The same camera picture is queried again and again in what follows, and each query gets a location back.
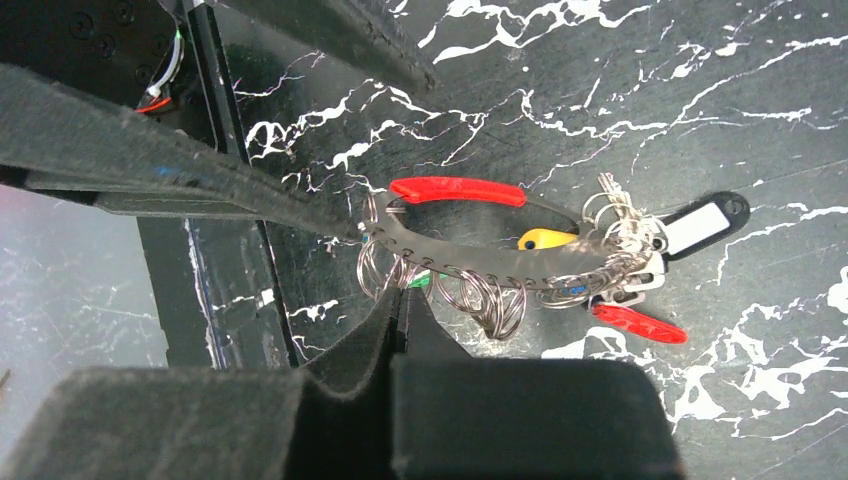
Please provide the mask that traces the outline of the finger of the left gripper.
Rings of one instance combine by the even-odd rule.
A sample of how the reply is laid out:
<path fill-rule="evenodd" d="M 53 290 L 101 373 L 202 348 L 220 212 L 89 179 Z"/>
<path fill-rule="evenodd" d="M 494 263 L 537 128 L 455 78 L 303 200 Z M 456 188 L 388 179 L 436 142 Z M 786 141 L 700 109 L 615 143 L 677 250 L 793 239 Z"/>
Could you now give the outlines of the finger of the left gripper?
<path fill-rule="evenodd" d="M 415 94 L 436 87 L 433 63 L 381 1 L 231 0 L 222 4 L 378 81 Z"/>
<path fill-rule="evenodd" d="M 1 164 L 217 200 L 262 220 L 356 241 L 355 221 L 134 110 L 22 67 L 1 67 Z"/>

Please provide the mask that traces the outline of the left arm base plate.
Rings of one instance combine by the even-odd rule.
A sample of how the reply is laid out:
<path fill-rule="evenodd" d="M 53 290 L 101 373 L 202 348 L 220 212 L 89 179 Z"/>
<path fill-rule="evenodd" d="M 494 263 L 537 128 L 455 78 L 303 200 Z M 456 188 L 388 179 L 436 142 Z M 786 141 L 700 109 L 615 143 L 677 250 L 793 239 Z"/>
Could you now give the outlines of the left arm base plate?
<path fill-rule="evenodd" d="M 214 145 L 186 30 L 157 1 L 4 1 L 1 60 Z"/>

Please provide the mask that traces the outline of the keyring with coloured tags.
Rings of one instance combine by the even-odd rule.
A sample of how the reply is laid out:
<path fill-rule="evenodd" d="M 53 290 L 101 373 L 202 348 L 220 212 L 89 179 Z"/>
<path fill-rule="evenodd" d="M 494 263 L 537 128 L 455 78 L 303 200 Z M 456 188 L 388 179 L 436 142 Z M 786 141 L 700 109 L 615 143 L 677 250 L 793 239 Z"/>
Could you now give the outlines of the keyring with coloured tags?
<path fill-rule="evenodd" d="M 551 310 L 583 306 L 604 323 L 665 344 L 686 333 L 639 313 L 645 294 L 661 287 L 668 265 L 745 227 L 748 200 L 732 191 L 700 197 L 667 215 L 648 214 L 610 173 L 579 211 L 503 183 L 461 177 L 408 177 L 368 196 L 357 278 L 371 298 L 390 288 L 437 292 L 469 315 L 492 340 L 515 334 L 531 296 Z M 468 246 L 428 237 L 404 221 L 414 205 L 458 201 L 514 209 L 538 207 L 564 218 L 566 231 L 535 228 L 512 249 Z"/>

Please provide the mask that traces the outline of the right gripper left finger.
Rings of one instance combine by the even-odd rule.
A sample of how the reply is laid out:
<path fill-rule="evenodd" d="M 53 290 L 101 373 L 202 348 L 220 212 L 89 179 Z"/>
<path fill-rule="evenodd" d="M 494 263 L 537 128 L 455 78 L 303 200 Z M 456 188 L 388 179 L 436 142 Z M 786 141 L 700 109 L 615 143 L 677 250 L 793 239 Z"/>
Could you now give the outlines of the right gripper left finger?
<path fill-rule="evenodd" d="M 401 293 L 289 370 L 78 371 L 48 395 L 5 479 L 387 479 Z"/>

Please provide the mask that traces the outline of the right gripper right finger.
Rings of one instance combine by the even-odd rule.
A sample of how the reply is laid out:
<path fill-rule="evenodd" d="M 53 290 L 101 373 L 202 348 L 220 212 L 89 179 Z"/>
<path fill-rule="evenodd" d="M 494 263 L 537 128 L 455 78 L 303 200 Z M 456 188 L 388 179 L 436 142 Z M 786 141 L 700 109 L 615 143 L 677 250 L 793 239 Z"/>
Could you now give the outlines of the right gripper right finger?
<path fill-rule="evenodd" d="M 682 479 L 658 393 L 614 360 L 475 358 L 424 293 L 400 297 L 391 467 L 400 479 Z"/>

